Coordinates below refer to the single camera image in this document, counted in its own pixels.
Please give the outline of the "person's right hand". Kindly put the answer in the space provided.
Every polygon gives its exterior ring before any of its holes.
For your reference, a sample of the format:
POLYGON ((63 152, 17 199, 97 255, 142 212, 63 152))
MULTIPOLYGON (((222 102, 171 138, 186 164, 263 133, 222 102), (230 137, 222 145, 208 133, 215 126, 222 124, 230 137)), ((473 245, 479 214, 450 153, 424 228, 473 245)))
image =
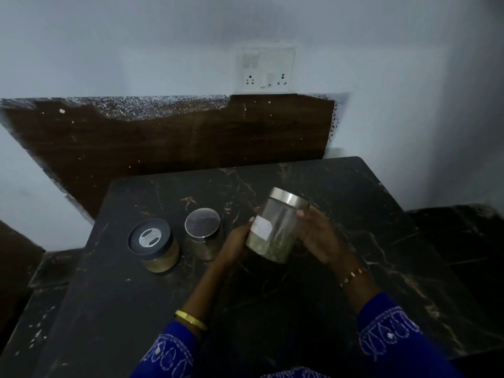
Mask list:
POLYGON ((309 239, 300 239, 300 241, 322 264, 329 266, 336 255, 345 250, 344 242, 336 234, 323 212, 311 205, 307 209, 314 210, 316 232, 309 239))

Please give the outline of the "person's left hand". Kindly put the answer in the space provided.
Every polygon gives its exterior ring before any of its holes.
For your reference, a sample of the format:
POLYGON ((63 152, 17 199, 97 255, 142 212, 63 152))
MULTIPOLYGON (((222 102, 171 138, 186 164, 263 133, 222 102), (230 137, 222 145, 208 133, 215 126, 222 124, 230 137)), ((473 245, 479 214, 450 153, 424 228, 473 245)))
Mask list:
POLYGON ((239 260, 245 241, 237 241, 235 239, 235 229, 233 229, 219 251, 215 260, 216 265, 223 270, 229 270, 239 260))

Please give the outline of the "glass jar with steel lid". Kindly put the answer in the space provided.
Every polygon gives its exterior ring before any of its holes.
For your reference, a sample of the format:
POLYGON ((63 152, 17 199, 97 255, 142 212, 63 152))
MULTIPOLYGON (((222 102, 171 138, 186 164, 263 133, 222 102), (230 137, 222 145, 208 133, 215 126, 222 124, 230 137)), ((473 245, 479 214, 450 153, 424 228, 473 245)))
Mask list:
POLYGON ((255 216, 245 245, 255 254, 278 264, 287 263, 296 242, 297 211, 310 203, 286 190, 274 187, 255 216))

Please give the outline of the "person's left forearm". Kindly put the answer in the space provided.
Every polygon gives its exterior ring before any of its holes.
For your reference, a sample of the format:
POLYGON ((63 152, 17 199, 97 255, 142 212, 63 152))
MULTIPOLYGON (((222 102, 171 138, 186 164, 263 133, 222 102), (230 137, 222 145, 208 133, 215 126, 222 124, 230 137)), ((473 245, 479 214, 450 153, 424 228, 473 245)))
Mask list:
MULTIPOLYGON (((191 314, 208 327, 216 298, 220 292, 223 282, 229 276, 233 266, 230 267, 229 270, 223 270, 216 265, 215 260, 211 262, 195 289, 179 310, 191 314)), ((189 324, 182 318, 175 316, 175 321, 188 328, 198 340, 201 340, 206 333, 192 324, 189 324)))

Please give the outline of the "small glass jar steel lid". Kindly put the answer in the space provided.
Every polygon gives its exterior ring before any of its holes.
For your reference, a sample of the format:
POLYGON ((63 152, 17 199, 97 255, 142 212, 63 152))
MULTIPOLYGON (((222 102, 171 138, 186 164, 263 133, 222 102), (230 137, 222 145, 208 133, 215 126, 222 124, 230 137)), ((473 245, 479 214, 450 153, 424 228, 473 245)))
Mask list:
POLYGON ((185 230, 198 259, 216 259, 224 243, 221 217, 217 211, 211 208, 194 210, 186 218, 185 230))

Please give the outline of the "glass jar with black lid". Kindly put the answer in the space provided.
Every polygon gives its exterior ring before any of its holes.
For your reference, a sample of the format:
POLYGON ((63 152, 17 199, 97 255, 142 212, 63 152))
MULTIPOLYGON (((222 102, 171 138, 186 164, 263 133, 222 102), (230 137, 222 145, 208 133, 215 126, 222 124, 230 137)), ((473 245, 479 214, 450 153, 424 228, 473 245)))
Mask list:
POLYGON ((169 224, 159 218, 138 223, 127 239, 129 251, 153 274, 169 273, 180 259, 180 246, 169 224))

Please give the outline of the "gold bangle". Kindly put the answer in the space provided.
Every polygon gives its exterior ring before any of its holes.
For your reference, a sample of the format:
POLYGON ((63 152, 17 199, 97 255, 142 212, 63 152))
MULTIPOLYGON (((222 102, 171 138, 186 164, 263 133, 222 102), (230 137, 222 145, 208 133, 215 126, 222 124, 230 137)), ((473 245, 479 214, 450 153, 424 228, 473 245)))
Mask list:
POLYGON ((191 314, 181 311, 181 310, 176 310, 175 314, 176 317, 184 319, 186 322, 189 324, 192 324, 193 326, 197 327, 203 332, 206 332, 208 330, 208 327, 206 324, 204 324, 202 321, 197 319, 196 317, 192 316, 191 314))

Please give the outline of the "brown wooden board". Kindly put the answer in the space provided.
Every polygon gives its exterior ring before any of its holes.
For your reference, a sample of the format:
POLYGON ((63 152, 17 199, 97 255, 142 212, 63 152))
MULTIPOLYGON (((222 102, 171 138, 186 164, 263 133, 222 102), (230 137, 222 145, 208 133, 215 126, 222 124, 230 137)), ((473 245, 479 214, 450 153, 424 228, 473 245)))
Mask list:
POLYGON ((113 179, 321 159, 338 97, 0 99, 2 125, 95 219, 113 179))

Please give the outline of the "white wall switch socket plate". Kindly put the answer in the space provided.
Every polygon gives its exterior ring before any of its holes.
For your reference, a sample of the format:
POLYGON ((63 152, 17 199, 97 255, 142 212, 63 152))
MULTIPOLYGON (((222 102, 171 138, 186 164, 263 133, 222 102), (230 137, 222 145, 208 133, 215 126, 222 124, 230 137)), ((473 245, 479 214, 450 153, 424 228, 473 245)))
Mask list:
POLYGON ((289 94, 295 47, 243 48, 238 61, 239 94, 289 94))

